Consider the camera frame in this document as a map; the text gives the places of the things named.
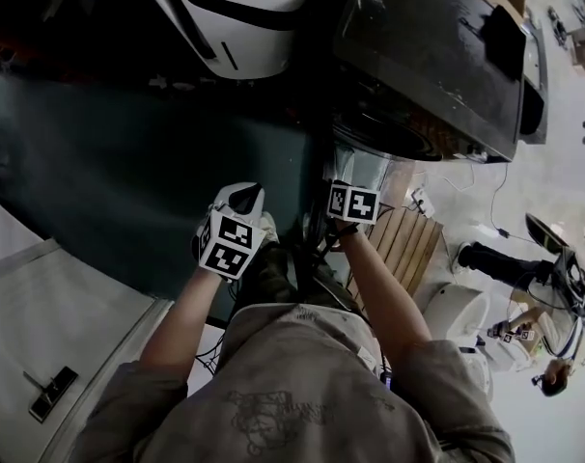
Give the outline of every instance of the wrist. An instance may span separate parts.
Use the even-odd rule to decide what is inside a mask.
[[[204,267],[198,266],[194,271],[194,275],[192,276],[195,280],[200,282],[204,282],[209,285],[219,286],[222,283],[222,277],[213,271],[209,271]]]
[[[345,241],[351,241],[351,240],[358,239],[359,237],[361,237],[361,235],[363,235],[363,231],[361,229],[359,229],[358,226],[357,226],[356,231],[345,231],[346,229],[350,229],[350,227],[354,227],[354,226],[357,226],[357,224],[351,223],[349,221],[335,220],[336,230],[338,232],[343,232],[343,234],[341,234],[338,237],[338,239],[340,240],[340,243],[345,242]]]

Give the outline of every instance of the white robot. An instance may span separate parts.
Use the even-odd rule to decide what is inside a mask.
[[[155,0],[210,70],[259,79],[288,66],[305,0]]]

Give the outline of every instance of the black cable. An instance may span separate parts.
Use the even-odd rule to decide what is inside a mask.
[[[378,214],[378,217],[376,218],[376,222],[378,223],[378,220],[380,218],[382,218],[388,212],[392,212],[394,209],[395,209],[395,207],[391,207],[390,205],[388,205],[385,210],[383,210],[380,214]]]
[[[331,248],[335,245],[335,242],[337,242],[341,236],[349,235],[349,234],[353,234],[353,233],[357,232],[358,226],[359,226],[358,223],[353,223],[352,225],[348,225],[347,227],[342,228],[333,236],[326,236],[324,238],[326,241],[326,245],[324,246],[324,249],[322,249],[322,252],[320,252],[316,262],[314,263],[314,266],[312,266],[312,272],[316,271],[316,269],[319,267],[320,263],[324,260],[324,257],[328,254],[328,252],[331,250]]]
[[[497,230],[498,232],[500,232],[500,230],[494,223],[494,200],[496,199],[496,194],[498,194],[498,192],[503,188],[503,186],[507,182],[508,170],[509,170],[509,165],[506,163],[505,164],[505,177],[503,178],[503,182],[494,191],[494,194],[492,195],[492,203],[490,204],[490,207],[489,207],[489,219],[492,222],[492,226],[494,227],[494,229]]]
[[[233,290],[233,286],[235,286],[234,283],[231,283],[230,285],[228,285],[228,294],[233,299],[233,302],[236,302],[237,301],[237,293]]]
[[[199,359],[199,358],[202,358],[202,357],[206,357],[209,353],[211,353],[212,351],[216,350],[217,347],[220,344],[222,344],[222,341],[223,340],[224,340],[224,335],[222,335],[222,336],[219,337],[219,340],[217,341],[217,343],[215,344],[215,346],[211,350],[206,351],[205,353],[201,353],[200,355],[196,355],[196,358]]]
[[[496,199],[496,194],[498,194],[498,192],[505,186],[505,183],[507,182],[507,173],[508,172],[509,172],[509,164],[505,163],[505,177],[503,178],[502,183],[498,186],[498,188],[494,191],[494,194],[492,195],[492,203],[489,206],[489,220],[492,222],[492,226],[494,227],[494,229],[503,238],[517,238],[518,240],[522,240],[523,242],[528,242],[528,243],[533,243],[535,245],[538,245],[537,242],[535,242],[529,238],[523,238],[521,236],[513,235],[505,229],[498,228],[496,226],[496,224],[494,223],[494,200]]]
[[[544,300],[542,300],[541,298],[536,297],[535,295],[533,295],[533,293],[531,293],[530,287],[531,286],[529,285],[529,287],[526,288],[526,292],[531,296],[531,298],[533,300],[536,300],[537,302],[540,302],[541,304],[544,304],[545,306],[549,307],[550,309],[554,309],[555,311],[568,311],[569,310],[567,307],[557,307],[555,305],[550,305],[547,302],[545,302]]]
[[[207,362],[205,362],[203,359],[199,359],[198,357],[196,357],[196,360],[200,362],[203,365],[203,367],[210,372],[211,375],[215,375],[215,371]]]

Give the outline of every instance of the black device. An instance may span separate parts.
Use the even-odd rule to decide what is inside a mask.
[[[575,252],[548,225],[530,213],[526,214],[526,229],[537,244],[558,256],[551,280],[565,308],[578,317],[585,317],[585,270],[580,267]]]
[[[485,0],[348,0],[333,41],[335,135],[411,159],[510,161],[522,63],[497,66],[495,45],[521,31],[505,13],[488,27],[495,10]],[[517,48],[523,56],[523,37]]]
[[[37,399],[29,407],[29,414],[38,421],[43,423],[52,409],[57,405],[59,399],[70,388],[73,381],[78,378],[78,374],[69,367],[63,367],[61,371],[50,380],[47,386],[41,385],[27,372],[23,372],[24,378],[28,380],[39,391]]]

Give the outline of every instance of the person in background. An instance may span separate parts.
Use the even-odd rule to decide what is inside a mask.
[[[479,242],[463,243],[452,263],[455,274],[465,269],[481,271],[494,280],[527,292],[538,303],[513,320],[494,324],[488,335],[504,335],[524,325],[539,325],[543,332],[543,345],[556,357],[548,364],[545,373],[533,378],[546,396],[562,393],[568,385],[573,360],[582,341],[582,320],[566,306],[559,291],[552,286],[551,274],[555,264],[547,260],[521,260],[497,252]]]
[[[119,367],[71,461],[515,461],[457,346],[432,340],[366,235],[336,224],[372,328],[326,264],[314,289],[288,282],[265,213],[265,245],[243,275],[213,379],[187,397],[222,282],[198,268],[140,359]],[[380,349],[391,391],[378,379]]]

